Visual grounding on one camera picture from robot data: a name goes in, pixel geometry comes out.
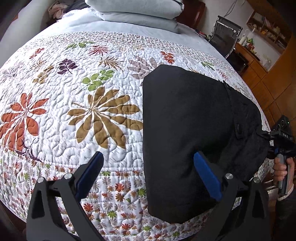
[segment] pillow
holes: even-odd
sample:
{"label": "pillow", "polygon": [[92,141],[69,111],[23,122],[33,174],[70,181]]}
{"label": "pillow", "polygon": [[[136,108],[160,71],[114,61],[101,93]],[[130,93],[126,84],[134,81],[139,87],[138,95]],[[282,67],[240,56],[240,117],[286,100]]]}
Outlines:
{"label": "pillow", "polygon": [[99,12],[132,12],[173,19],[184,9],[183,0],[85,0]]}
{"label": "pillow", "polygon": [[99,12],[102,20],[109,22],[131,23],[151,28],[164,29],[178,34],[178,23],[175,19],[159,18],[130,12]]}

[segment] bottle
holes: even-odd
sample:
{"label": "bottle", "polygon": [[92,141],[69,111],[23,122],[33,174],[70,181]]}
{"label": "bottle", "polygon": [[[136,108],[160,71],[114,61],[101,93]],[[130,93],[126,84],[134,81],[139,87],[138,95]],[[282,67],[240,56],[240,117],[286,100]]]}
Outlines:
{"label": "bottle", "polygon": [[248,39],[253,39],[254,38],[254,32],[255,28],[253,28],[253,31],[251,33],[248,34]]}
{"label": "bottle", "polygon": [[243,45],[244,41],[247,39],[247,36],[243,35],[242,38],[239,41],[240,45]]}

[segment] office chair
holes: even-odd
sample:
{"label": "office chair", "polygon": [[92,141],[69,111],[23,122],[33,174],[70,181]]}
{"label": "office chair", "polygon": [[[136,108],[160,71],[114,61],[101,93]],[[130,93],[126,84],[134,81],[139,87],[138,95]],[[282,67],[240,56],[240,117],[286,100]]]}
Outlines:
{"label": "office chair", "polygon": [[242,31],[242,27],[229,21],[226,18],[218,16],[215,24],[214,33],[209,40],[209,43],[224,57],[227,58],[233,48],[239,34]]}

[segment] hand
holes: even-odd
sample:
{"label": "hand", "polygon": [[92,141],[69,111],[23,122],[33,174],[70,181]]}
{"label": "hand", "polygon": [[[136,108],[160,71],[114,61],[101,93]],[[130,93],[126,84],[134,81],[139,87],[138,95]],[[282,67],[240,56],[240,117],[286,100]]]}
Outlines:
{"label": "hand", "polygon": [[[294,178],[294,169],[295,169],[295,163],[293,161],[293,158],[290,157],[287,159],[287,164],[290,166],[290,178],[287,181],[287,189],[290,190],[293,186],[293,178]],[[276,182],[275,185],[277,186],[278,181],[282,181],[284,177],[287,175],[286,171],[286,165],[281,164],[279,162],[279,158],[276,157],[274,159],[274,181]]]}

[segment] bed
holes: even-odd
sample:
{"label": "bed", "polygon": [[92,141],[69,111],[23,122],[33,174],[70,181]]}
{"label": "bed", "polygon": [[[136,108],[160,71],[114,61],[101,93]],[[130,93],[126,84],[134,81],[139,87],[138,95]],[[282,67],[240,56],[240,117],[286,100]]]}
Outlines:
{"label": "bed", "polygon": [[[26,221],[39,177],[59,179],[100,151],[104,167],[81,205],[106,240],[180,240],[200,230],[210,211],[183,224],[147,211],[143,78],[167,64],[225,81],[258,106],[263,129],[269,125],[219,52],[193,29],[178,27],[175,34],[74,10],[9,58],[0,69],[0,199],[16,216]],[[270,167],[266,159],[256,176],[264,178]]]}

